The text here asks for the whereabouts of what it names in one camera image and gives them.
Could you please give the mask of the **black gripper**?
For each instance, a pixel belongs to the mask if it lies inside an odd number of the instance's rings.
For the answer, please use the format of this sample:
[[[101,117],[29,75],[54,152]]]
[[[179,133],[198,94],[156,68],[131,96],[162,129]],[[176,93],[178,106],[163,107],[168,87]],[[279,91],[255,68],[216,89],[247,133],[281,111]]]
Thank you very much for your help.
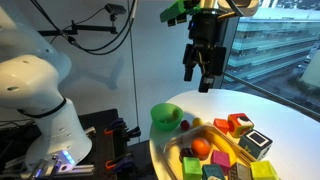
[[[217,46],[221,23],[218,16],[212,13],[197,13],[189,21],[189,39],[183,57],[185,66],[184,80],[190,82],[196,65],[201,68],[202,77],[198,91],[207,93],[214,83],[213,78],[205,76],[220,76],[226,55],[226,48]]]

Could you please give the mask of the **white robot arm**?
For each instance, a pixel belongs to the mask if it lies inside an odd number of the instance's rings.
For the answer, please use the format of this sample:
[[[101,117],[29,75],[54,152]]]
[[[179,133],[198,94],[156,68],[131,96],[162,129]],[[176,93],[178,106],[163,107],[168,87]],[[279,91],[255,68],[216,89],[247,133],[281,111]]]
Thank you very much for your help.
[[[32,117],[41,131],[25,155],[27,174],[70,172],[92,148],[73,102],[58,90],[71,60],[30,25],[12,0],[0,0],[0,27],[0,105]]]

